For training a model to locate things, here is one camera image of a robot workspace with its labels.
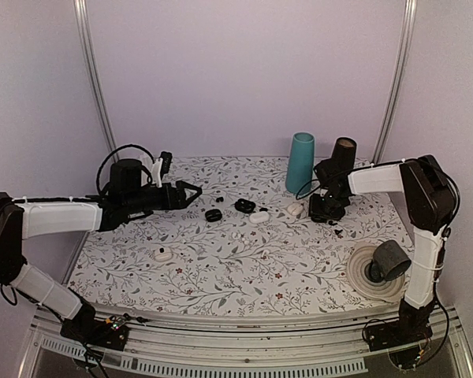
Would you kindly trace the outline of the black round earbud case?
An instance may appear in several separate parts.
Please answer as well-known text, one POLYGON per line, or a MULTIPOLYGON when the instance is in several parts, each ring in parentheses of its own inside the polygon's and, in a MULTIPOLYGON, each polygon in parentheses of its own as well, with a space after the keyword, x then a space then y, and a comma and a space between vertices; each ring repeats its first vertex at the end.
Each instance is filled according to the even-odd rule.
POLYGON ((219 221, 222 218, 222 212, 219 209, 211 209, 205 212, 204 214, 206 221, 215 222, 219 221))

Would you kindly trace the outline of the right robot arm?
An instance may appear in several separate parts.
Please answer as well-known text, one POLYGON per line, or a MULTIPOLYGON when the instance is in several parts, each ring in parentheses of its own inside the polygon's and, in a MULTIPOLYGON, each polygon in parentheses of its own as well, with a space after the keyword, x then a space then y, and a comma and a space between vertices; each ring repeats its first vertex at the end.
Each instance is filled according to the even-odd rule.
POLYGON ((453 180, 432 155, 343 169, 333 158, 318 163, 313 171, 324 195, 312 195, 309 217, 314 221, 338 221, 352 196, 401 193, 413 226, 415 251, 402 302, 414 311, 425 309, 435 298, 434 288, 443 269, 442 254, 449 225, 460 207, 453 180))

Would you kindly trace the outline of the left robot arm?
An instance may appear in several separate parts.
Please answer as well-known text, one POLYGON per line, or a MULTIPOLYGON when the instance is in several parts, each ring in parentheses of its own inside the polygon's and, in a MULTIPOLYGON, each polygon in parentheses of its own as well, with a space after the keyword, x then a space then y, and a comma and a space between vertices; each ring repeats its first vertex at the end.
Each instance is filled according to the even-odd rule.
POLYGON ((106 185, 86 198, 12 198, 0 192, 0 285, 14 288, 54 311, 85 342, 96 341, 101 324, 94 307, 77 293, 29 264, 23 241, 39 235, 109 232, 154 211, 189 207, 203 192, 182 180, 165 183, 171 158, 162 154, 148 169, 137 159, 110 167, 106 185))

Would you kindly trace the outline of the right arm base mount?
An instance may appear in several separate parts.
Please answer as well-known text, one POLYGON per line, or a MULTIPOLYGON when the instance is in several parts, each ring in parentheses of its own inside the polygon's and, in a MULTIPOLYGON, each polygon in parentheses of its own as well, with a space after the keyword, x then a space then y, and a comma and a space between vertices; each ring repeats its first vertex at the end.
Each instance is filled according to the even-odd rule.
POLYGON ((431 309, 416 309, 405 304, 399 308, 398 318, 394 321, 369 321, 362 330, 363 341, 370 351, 426 341, 433 335, 430 314, 431 309))

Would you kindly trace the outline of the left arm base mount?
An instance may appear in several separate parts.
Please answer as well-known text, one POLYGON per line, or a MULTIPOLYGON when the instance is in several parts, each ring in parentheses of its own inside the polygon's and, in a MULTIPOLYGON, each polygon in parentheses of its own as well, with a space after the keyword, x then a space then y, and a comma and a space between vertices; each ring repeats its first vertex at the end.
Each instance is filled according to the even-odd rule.
POLYGON ((114 327, 113 321, 95 318, 93 306, 83 303, 73 319, 62 321, 60 335, 83 346, 103 347, 123 351, 128 341, 129 328, 125 325, 114 327))

